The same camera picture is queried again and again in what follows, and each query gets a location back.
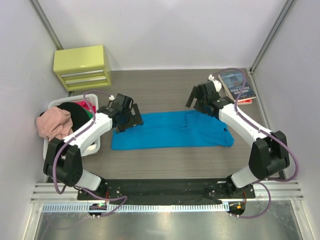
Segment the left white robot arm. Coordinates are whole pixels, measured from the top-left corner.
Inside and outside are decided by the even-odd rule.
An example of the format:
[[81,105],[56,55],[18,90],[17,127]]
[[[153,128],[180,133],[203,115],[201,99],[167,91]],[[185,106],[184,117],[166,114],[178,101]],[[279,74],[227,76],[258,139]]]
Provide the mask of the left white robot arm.
[[53,180],[58,194],[64,192],[57,186],[62,183],[65,187],[76,187],[87,194],[103,197],[108,191],[107,181],[84,170],[82,157],[85,151],[111,130],[122,133],[143,123],[138,104],[131,97],[121,93],[110,96],[108,105],[98,108],[93,118],[77,131],[63,139],[55,137],[49,141],[43,173]]

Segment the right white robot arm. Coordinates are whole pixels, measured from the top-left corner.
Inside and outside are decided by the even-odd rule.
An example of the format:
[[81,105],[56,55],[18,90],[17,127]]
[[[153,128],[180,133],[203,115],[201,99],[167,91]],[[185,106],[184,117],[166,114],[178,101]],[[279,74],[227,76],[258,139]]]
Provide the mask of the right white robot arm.
[[221,97],[213,81],[192,88],[186,107],[214,117],[235,130],[251,147],[248,164],[226,178],[226,194],[237,198],[259,180],[264,180],[289,167],[287,138],[253,121],[229,97]]

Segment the blue t shirt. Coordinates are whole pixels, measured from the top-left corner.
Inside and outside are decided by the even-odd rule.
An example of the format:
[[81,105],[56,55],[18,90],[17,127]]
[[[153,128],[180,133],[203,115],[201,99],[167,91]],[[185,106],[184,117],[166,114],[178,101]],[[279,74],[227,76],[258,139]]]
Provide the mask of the blue t shirt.
[[114,151],[183,147],[232,147],[235,140],[222,121],[195,110],[142,114],[142,125],[113,133]]

